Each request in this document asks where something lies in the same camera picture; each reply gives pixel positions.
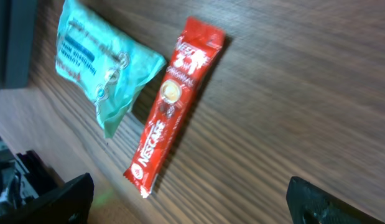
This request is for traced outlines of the red coffee stick sachet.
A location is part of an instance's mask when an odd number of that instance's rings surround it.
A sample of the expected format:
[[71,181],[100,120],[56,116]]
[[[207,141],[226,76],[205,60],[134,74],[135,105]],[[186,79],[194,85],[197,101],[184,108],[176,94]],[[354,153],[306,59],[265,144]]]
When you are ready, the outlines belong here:
[[143,198],[150,196],[175,137],[224,41],[223,29],[195,17],[187,19],[131,165],[124,173]]

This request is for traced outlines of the grey plastic basket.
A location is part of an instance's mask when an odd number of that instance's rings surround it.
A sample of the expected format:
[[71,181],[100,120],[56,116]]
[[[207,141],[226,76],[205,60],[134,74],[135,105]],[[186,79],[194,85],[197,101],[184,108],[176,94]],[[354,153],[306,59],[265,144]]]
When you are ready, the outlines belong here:
[[0,0],[0,90],[27,86],[37,0]]

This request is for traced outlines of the teal tissue pack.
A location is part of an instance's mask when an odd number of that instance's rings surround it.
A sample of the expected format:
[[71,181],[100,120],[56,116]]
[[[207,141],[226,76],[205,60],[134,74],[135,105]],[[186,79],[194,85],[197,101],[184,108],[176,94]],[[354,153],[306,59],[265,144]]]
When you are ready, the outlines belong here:
[[142,89],[166,64],[161,54],[76,0],[63,4],[56,47],[57,73],[94,104],[105,138],[114,136]]

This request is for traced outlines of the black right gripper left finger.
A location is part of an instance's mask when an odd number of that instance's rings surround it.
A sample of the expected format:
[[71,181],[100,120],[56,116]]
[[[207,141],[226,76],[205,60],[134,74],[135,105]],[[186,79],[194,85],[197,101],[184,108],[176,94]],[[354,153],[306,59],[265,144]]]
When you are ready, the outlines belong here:
[[93,196],[93,179],[85,173],[0,216],[0,224],[87,224]]

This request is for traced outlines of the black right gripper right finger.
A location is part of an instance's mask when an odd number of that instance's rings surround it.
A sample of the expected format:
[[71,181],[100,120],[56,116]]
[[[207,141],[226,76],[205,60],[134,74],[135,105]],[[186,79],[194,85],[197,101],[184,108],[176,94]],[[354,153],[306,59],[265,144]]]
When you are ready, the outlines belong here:
[[291,177],[286,201],[293,224],[385,224],[298,177]]

